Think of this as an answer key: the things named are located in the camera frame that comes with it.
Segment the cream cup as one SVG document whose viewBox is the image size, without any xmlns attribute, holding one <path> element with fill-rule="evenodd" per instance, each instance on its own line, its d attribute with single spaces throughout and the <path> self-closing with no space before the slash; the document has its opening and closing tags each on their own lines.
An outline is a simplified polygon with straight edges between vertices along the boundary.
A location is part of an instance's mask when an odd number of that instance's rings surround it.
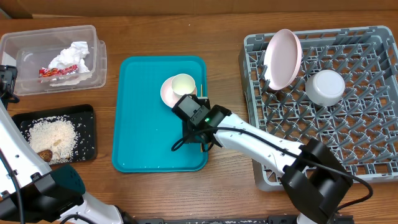
<svg viewBox="0 0 398 224">
<path fill-rule="evenodd" d="M 186 73 L 181 73 L 173 77 L 171 86 L 175 94 L 182 96 L 193 93 L 196 88 L 196 83 L 193 77 Z"/>
</svg>

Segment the small red object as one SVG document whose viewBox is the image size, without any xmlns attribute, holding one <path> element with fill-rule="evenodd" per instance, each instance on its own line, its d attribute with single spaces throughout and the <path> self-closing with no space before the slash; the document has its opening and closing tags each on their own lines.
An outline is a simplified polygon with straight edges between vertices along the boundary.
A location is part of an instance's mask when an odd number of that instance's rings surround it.
<svg viewBox="0 0 398 224">
<path fill-rule="evenodd" d="M 39 77 L 54 77 L 60 75 L 69 75 L 76 73 L 78 71 L 77 65 L 72 65 L 71 67 L 67 68 L 43 68 L 39 70 Z"/>
</svg>

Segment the grey-white bowl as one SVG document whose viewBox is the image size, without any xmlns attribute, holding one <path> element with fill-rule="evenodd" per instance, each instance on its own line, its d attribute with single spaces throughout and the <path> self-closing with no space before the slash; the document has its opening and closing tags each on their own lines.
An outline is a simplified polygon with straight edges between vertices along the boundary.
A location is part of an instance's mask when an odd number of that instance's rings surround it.
<svg viewBox="0 0 398 224">
<path fill-rule="evenodd" d="M 337 104 L 344 90 L 343 77 L 333 70 L 322 70 L 312 75 L 305 84 L 305 92 L 309 100 L 319 106 Z"/>
</svg>

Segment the white napkin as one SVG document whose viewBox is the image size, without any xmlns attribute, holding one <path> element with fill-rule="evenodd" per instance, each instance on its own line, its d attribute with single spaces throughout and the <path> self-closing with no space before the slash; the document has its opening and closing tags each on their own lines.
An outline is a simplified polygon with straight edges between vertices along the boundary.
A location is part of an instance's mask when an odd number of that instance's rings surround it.
<svg viewBox="0 0 398 224">
<path fill-rule="evenodd" d="M 60 77 L 50 80 L 50 86 L 70 86 L 77 85 L 92 77 L 91 73 L 74 73 L 70 77 Z"/>
<path fill-rule="evenodd" d="M 72 42 L 71 46 L 63 49 L 48 65 L 48 68 L 67 68 L 72 65 L 78 66 L 79 73 L 90 70 L 85 65 L 85 57 L 89 54 L 88 44 L 85 41 Z"/>
</svg>

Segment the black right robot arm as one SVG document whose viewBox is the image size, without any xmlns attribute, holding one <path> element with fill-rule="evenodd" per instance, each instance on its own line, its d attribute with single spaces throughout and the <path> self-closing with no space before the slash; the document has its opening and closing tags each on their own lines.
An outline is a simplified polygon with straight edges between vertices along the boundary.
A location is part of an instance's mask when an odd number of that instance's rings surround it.
<svg viewBox="0 0 398 224">
<path fill-rule="evenodd" d="M 297 223 L 330 223 L 353 185 L 330 149 L 311 138 L 308 143 L 278 138 L 206 99 L 183 95 L 172 107 L 187 127 L 176 151 L 189 140 L 234 149 L 276 173 L 294 207 Z"/>
</svg>

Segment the large pink plate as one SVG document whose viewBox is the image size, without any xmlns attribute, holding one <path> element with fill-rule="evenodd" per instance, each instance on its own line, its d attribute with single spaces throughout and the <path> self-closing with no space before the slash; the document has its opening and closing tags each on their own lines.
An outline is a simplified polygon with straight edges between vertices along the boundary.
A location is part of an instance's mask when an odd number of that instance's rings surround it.
<svg viewBox="0 0 398 224">
<path fill-rule="evenodd" d="M 302 61 L 299 38 L 290 30 L 282 29 L 271 38 L 264 56 L 267 67 L 264 78 L 269 87 L 281 90 L 289 86 L 297 76 Z"/>
</svg>

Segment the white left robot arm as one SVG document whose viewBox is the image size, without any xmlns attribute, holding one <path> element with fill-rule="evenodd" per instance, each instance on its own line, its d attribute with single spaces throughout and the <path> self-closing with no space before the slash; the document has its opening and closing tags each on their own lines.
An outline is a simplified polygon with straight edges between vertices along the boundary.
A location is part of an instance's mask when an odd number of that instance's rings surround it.
<svg viewBox="0 0 398 224">
<path fill-rule="evenodd" d="M 115 205 L 91 194 L 70 165 L 51 167 L 29 146 L 7 112 L 17 68 L 1 66 L 1 219 L 20 223 L 135 223 Z"/>
</svg>

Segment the wooden chopstick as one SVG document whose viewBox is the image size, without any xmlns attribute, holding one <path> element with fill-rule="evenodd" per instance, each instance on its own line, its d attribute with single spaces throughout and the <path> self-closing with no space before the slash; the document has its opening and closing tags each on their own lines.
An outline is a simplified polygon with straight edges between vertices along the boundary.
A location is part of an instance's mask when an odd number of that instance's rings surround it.
<svg viewBox="0 0 398 224">
<path fill-rule="evenodd" d="M 202 84 L 200 85 L 200 97 L 203 97 L 203 85 Z M 204 152 L 204 144 L 203 143 L 200 144 L 200 150 L 201 150 L 201 152 Z"/>
</svg>

